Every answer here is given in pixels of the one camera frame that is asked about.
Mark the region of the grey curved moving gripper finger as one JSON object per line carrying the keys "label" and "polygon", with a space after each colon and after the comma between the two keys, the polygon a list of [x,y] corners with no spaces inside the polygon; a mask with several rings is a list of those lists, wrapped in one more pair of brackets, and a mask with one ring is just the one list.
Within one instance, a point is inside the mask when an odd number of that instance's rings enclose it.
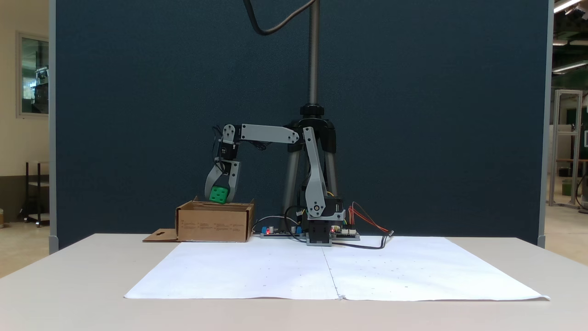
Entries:
{"label": "grey curved moving gripper finger", "polygon": [[225,186],[223,186],[219,179],[223,176],[222,168],[219,164],[215,164],[209,172],[206,183],[204,185],[204,196],[210,202],[225,202]]}

